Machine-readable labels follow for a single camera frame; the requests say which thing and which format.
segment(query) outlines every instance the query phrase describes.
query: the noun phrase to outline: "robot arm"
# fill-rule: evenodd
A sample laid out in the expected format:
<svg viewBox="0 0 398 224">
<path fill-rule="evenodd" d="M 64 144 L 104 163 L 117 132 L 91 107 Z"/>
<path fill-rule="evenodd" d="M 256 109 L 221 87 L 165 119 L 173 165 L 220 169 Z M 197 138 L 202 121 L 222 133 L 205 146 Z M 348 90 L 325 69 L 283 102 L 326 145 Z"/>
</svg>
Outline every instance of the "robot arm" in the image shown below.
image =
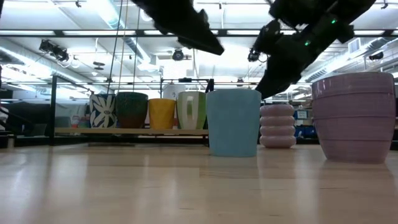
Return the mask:
<svg viewBox="0 0 398 224">
<path fill-rule="evenodd" d="M 154 20 L 161 33 L 173 33 L 188 47 L 221 55 L 224 48 L 210 31 L 205 11 L 196 12 L 193 0 L 132 0 Z M 257 86 L 268 98 L 297 83 L 304 71 L 336 39 L 345 43 L 354 37 L 350 24 L 376 0 L 267 0 L 275 19 L 264 26 L 248 60 L 269 55 L 267 70 Z M 293 35 L 281 33 L 281 22 L 295 29 Z M 301 31 L 297 26 L 305 26 Z"/>
<path fill-rule="evenodd" d="M 193 0 L 132 0 L 154 20 L 162 34 L 173 33 L 188 47 L 221 55 L 223 46 L 211 32 L 205 10 L 196 12 Z"/>
<path fill-rule="evenodd" d="M 336 39 L 345 43 L 354 37 L 350 24 L 376 0 L 276 0 L 269 14 L 275 19 L 264 26 L 251 49 L 248 60 L 261 53 L 269 55 L 267 70 L 256 87 L 262 98 L 285 91 L 297 83 L 304 71 Z M 302 31 L 284 35 L 282 21 Z"/>
</svg>

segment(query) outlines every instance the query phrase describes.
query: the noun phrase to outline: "wooden shelf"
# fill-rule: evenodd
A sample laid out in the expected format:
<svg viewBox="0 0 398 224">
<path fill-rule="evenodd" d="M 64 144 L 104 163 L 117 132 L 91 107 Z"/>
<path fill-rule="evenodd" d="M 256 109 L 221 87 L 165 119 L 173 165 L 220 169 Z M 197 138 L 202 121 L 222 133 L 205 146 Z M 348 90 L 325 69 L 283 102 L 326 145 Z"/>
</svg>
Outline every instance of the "wooden shelf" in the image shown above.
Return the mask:
<svg viewBox="0 0 398 224">
<path fill-rule="evenodd" d="M 185 129 L 127 129 L 127 128 L 55 128 L 55 133 L 82 133 L 82 134 L 187 134 L 208 135 L 208 130 L 185 130 Z"/>
</svg>

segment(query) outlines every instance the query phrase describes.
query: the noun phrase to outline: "blue bin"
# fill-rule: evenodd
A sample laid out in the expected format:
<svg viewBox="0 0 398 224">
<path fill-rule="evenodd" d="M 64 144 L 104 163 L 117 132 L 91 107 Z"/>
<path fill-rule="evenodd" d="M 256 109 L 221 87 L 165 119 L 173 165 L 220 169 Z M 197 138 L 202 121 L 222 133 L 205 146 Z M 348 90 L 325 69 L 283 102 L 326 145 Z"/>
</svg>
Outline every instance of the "blue bin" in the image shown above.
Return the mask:
<svg viewBox="0 0 398 224">
<path fill-rule="evenodd" d="M 301 137 L 304 136 L 304 134 L 305 134 L 305 129 L 304 129 L 303 127 L 296 126 L 295 129 L 296 129 L 296 131 L 295 131 L 295 133 L 294 133 L 294 136 L 295 136 L 296 138 L 299 136 L 300 132 L 301 132 Z"/>
<path fill-rule="evenodd" d="M 315 137 L 317 134 L 315 132 L 315 128 L 314 127 L 305 127 L 305 136 L 307 138 L 309 137 Z"/>
<path fill-rule="evenodd" d="M 216 90 L 207 94 L 206 112 L 213 156 L 257 155 L 261 94 L 256 90 Z"/>
</svg>

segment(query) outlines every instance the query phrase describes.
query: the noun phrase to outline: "pink stacked bowl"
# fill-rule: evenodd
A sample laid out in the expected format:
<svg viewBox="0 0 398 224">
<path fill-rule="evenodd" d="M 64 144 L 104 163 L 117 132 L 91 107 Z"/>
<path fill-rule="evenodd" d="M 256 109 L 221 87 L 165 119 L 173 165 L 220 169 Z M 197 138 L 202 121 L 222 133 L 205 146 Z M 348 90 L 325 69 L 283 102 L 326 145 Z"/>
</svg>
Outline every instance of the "pink stacked bowl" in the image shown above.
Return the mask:
<svg viewBox="0 0 398 224">
<path fill-rule="evenodd" d="M 260 143 L 266 148 L 290 148 L 296 144 L 291 105 L 266 105 L 260 108 Z"/>
</svg>

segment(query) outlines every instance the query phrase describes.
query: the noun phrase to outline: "ceramic pot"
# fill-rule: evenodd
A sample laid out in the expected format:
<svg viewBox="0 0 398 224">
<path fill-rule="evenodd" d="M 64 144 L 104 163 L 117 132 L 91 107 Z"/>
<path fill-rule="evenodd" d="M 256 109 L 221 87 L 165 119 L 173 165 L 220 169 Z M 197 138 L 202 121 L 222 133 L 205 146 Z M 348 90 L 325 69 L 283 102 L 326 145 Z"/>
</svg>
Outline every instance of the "ceramic pot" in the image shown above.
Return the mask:
<svg viewBox="0 0 398 224">
<path fill-rule="evenodd" d="M 175 113 L 175 100 L 149 100 L 149 124 L 153 129 L 172 129 Z"/>
<path fill-rule="evenodd" d="M 260 143 L 263 146 L 288 149 L 296 144 L 293 106 L 266 105 L 260 108 L 260 112 Z"/>
<path fill-rule="evenodd" d="M 118 93 L 116 116 L 120 128 L 142 128 L 148 110 L 148 96 L 143 93 Z"/>
<path fill-rule="evenodd" d="M 90 125 L 92 128 L 114 128 L 116 126 L 115 102 L 115 94 L 90 96 Z"/>
<path fill-rule="evenodd" d="M 256 90 L 216 90 L 207 94 L 210 153 L 223 157 L 257 154 L 261 94 Z"/>
<path fill-rule="evenodd" d="M 312 85 L 313 115 L 326 158 L 339 162 L 383 163 L 396 120 L 394 77 L 349 73 Z"/>
<path fill-rule="evenodd" d="M 179 93 L 177 118 L 180 129 L 203 129 L 206 121 L 206 93 L 194 91 Z"/>
</svg>

